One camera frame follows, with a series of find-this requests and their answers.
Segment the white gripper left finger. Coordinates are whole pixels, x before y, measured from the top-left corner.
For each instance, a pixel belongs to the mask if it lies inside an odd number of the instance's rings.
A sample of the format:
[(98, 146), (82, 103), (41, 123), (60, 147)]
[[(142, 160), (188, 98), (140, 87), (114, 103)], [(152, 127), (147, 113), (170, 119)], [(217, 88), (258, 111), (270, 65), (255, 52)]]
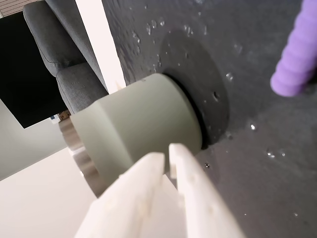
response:
[(183, 238), (178, 192), (163, 174), (165, 156), (142, 157), (95, 200), (77, 238)]

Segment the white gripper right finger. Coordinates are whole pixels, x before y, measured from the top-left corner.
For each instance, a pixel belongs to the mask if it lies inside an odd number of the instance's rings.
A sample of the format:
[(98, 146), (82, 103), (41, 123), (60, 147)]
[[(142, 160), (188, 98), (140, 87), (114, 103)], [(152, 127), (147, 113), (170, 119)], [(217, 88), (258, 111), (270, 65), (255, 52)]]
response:
[(169, 145), (170, 176), (177, 180), (189, 238), (244, 238), (246, 235), (189, 149)]

